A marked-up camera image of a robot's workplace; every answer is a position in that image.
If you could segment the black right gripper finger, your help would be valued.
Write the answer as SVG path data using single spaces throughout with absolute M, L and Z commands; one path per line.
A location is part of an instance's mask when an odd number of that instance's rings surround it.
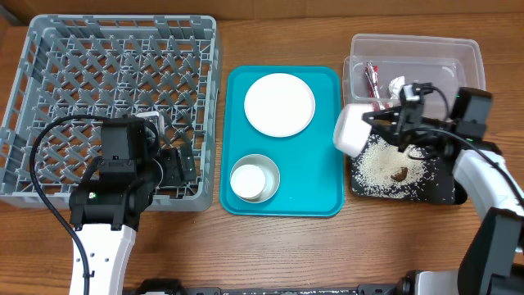
M 372 131 L 375 134 L 380 135 L 390 145 L 397 147 L 399 152 L 404 151 L 402 135 L 398 132 L 395 125 L 381 125 L 373 123 Z
M 400 118 L 400 113 L 403 111 L 402 106 L 390 107 L 380 111 L 365 112 L 362 115 L 362 120 L 370 123 L 373 120 L 382 120 L 397 123 Z

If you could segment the white napkin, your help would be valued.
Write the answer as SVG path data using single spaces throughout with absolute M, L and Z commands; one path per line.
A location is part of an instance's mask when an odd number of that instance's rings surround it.
M 399 100 L 400 99 L 400 91 L 405 85 L 405 77 L 399 76 L 394 78 L 388 85 L 388 92 L 390 94 L 390 99 L 393 100 Z

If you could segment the pink bowl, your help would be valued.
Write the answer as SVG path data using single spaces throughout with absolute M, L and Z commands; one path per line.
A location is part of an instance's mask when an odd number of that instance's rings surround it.
M 337 150 L 350 157 L 357 157 L 368 140 L 372 126 L 362 116 L 373 110 L 371 104 L 351 103 L 345 105 L 337 118 L 333 143 Z

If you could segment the pile of rice grains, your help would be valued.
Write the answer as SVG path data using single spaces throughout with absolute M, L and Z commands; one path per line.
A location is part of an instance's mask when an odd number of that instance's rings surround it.
M 404 152 L 390 145 L 377 134 L 368 138 L 362 153 L 351 163 L 351 190 L 362 197 L 415 199 L 429 190 L 436 180 L 436 160 L 428 150 L 410 145 Z M 391 178 L 400 167 L 407 167 L 404 181 Z

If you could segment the brown food scrap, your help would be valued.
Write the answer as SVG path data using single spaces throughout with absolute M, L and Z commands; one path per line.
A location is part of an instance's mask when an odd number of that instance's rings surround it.
M 407 167 L 400 167 L 395 173 L 391 175 L 391 178 L 396 182 L 402 182 L 406 179 L 408 174 Z

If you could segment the red foil snack wrapper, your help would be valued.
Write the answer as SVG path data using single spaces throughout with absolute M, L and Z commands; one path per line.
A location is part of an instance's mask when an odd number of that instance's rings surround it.
M 368 90 L 371 98 L 374 99 L 373 106 L 377 111 L 384 110 L 386 105 L 380 101 L 377 67 L 372 62 L 367 61 L 364 73 L 368 79 Z

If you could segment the white cup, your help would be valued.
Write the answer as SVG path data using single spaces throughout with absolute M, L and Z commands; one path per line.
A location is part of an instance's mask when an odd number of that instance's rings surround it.
M 233 192 L 245 200 L 254 200 L 264 191 L 266 178 L 256 165 L 242 165 L 231 175 L 230 184 Z

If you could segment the grey bowl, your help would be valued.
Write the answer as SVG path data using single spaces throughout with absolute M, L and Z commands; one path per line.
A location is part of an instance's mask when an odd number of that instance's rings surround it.
M 249 203 L 266 202 L 270 198 L 272 198 L 275 195 L 275 193 L 278 191 L 278 188 L 280 185 L 280 171 L 277 165 L 275 164 L 275 162 L 265 155 L 250 154 L 250 155 L 246 155 L 242 157 L 241 159 L 239 159 L 233 165 L 233 168 L 231 169 L 229 184 L 230 184 L 231 175 L 236 170 L 236 168 L 242 165 L 249 165 L 249 164 L 258 166 L 264 172 L 264 175 L 266 178 L 265 188 L 264 188 L 264 191 L 260 194 L 260 196 L 254 200 L 245 200 L 240 197 L 238 198 L 240 198 L 244 202 L 249 202 Z

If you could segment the large white round plate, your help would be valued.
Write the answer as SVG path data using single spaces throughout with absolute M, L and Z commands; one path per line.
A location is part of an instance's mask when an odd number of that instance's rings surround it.
M 286 73 L 257 79 L 244 100 L 249 123 L 262 134 L 275 138 L 300 133 L 312 121 L 315 108 L 315 97 L 308 84 Z

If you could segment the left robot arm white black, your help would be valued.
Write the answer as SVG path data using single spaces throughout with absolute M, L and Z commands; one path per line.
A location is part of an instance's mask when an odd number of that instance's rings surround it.
M 140 215 L 159 187 L 196 179 L 192 145 L 162 148 L 156 126 L 144 118 L 104 120 L 102 154 L 88 165 L 70 195 L 75 251 L 70 293 L 88 279 L 91 294 L 120 294 Z

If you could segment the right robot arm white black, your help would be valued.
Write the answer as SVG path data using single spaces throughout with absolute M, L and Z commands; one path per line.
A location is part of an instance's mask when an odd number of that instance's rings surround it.
M 362 119 L 374 133 L 404 151 L 413 145 L 431 148 L 445 162 L 454 182 L 469 197 L 481 225 L 457 270 L 408 273 L 398 294 L 521 294 L 523 266 L 523 191 L 508 172 L 495 143 L 484 139 L 492 96 L 462 87 L 443 120 L 423 116 L 430 84 L 408 84 L 400 105 L 370 111 Z

